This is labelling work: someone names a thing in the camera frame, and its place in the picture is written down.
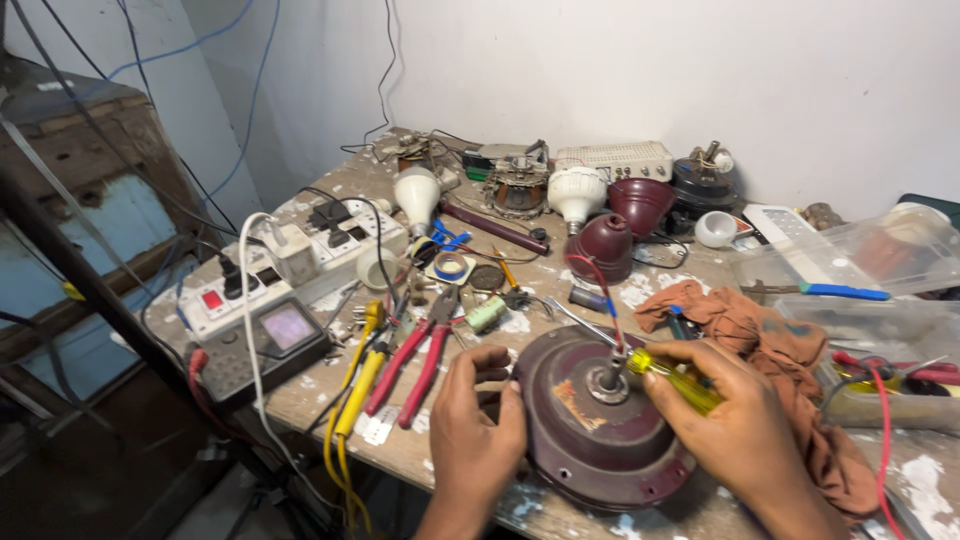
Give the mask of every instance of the extension board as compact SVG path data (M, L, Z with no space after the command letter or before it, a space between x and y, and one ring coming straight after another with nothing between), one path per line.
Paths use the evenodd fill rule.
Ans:
M561 148L556 162L558 168L582 164L597 169L611 182L623 178L670 182L673 178L673 156L662 142L655 140Z
M292 286L276 273L277 269L266 248L248 244L247 272L252 276L251 283L253 280L260 283L249 295L251 312L262 312L291 297L309 306L356 279L357 258L376 249L376 219L371 211L367 211L344 221L340 228L348 232L349 241L336 248L330 248L327 244L330 231L303 230L310 237L318 274L299 287ZM390 216L380 214L380 230L383 249L397 254L406 247L406 229ZM268 231L263 231L254 236L262 238L268 234ZM225 251L237 262L235 244ZM180 297L180 310L202 345L236 339L234 330L243 324L243 299L228 300L223 294L223 283L216 258L207 261L183 281L184 289L192 292Z

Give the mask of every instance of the blue tape roll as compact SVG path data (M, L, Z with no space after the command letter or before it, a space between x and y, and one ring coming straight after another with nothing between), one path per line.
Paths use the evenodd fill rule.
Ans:
M454 270L453 272L446 272L444 270L444 265L448 262L454 262L458 264L460 268ZM467 273L467 261L455 253L441 253L433 259L433 271L441 280L456 282Z

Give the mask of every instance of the white bulb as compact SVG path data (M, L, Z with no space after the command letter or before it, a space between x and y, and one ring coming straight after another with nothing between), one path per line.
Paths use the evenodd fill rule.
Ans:
M566 233L573 236L607 201L607 183L596 169L571 167L550 175L546 199L564 217Z
M433 209L440 201L437 177L422 167L410 167L397 175L394 197L410 220L413 237L426 236L430 230Z

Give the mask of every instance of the maroon rod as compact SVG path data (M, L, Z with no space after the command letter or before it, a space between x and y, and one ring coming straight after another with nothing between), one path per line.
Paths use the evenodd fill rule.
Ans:
M449 203L441 203L440 211L446 215L453 216L468 225L472 225L481 231L493 234L498 238L503 238L508 242L513 242L521 248L526 248L536 254L546 255L550 251L550 244L545 244L536 238L527 236L524 233L518 233L513 229L508 229L502 225L493 223L493 221L480 217L479 215L468 212L459 207L454 207Z

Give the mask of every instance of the orange cloth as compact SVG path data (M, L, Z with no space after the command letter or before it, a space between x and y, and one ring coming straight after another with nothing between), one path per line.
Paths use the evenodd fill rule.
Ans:
M777 388L806 470L824 498L848 524L879 509L876 477L866 457L837 426L821 424L810 398L823 395L813 378L827 348L827 334L816 325L784 319L727 288L704 295L693 280L676 283L650 297L634 313L643 331L666 320L670 305L700 325L704 334L745 358Z

